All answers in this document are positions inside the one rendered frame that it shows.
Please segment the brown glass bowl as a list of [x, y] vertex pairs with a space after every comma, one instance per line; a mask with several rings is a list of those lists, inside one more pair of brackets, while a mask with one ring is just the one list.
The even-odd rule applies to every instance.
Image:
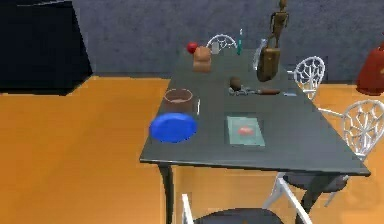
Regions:
[[188, 89], [170, 89], [164, 97], [166, 112], [192, 113], [194, 111], [194, 95]]

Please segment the blue plate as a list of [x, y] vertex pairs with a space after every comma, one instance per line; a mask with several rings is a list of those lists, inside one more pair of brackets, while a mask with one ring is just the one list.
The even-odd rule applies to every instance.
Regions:
[[195, 119], [183, 113], [165, 113], [157, 116], [149, 126], [152, 138], [166, 143], [179, 143], [197, 132]]

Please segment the brown bread loaf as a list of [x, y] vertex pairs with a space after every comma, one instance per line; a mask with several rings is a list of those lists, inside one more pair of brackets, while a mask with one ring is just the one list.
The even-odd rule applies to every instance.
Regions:
[[211, 70], [211, 50], [207, 47], [197, 47], [193, 55], [193, 71], [209, 72]]

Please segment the pale green book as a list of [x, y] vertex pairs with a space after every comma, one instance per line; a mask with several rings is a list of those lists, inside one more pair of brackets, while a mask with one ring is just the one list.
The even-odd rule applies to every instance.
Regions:
[[227, 127], [231, 145], [265, 146], [256, 118], [228, 116]]

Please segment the brown wooden figure statue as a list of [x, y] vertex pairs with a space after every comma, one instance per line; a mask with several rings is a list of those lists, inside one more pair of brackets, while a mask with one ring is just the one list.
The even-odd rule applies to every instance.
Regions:
[[278, 72], [280, 36], [289, 21], [289, 13], [286, 11], [286, 7], [287, 0], [279, 0], [279, 10], [273, 12], [270, 17], [271, 34], [267, 38], [266, 45], [261, 49], [258, 62], [257, 78], [260, 82], [272, 80]]

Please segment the dark grey dining table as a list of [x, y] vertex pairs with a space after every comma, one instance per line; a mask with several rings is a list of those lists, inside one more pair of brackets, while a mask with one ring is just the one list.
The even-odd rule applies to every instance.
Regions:
[[[142, 163], [157, 164], [163, 176], [167, 224], [172, 224], [173, 215], [173, 165], [310, 173], [315, 179], [301, 201], [306, 211], [336, 176], [370, 174], [284, 69], [261, 83], [251, 69], [252, 58], [251, 50], [237, 55], [234, 49], [224, 49], [212, 57], [207, 74], [192, 70], [192, 55], [180, 54], [169, 87], [189, 89], [201, 99], [197, 133], [178, 144], [150, 137], [140, 156]], [[232, 77], [238, 77], [242, 87], [280, 93], [232, 96], [228, 92]], [[285, 92], [297, 96], [284, 96]], [[228, 116], [256, 118], [265, 146], [230, 145]]]

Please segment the black cabinet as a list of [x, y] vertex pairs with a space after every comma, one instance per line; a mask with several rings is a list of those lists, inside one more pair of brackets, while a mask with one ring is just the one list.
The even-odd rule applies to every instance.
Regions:
[[0, 93], [65, 96], [91, 75], [71, 0], [0, 0]]

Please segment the red rounded object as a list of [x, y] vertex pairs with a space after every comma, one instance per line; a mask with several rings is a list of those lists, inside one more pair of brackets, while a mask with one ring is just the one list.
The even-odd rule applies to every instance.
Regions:
[[384, 93], [384, 40], [371, 50], [356, 81], [356, 90], [369, 96]]

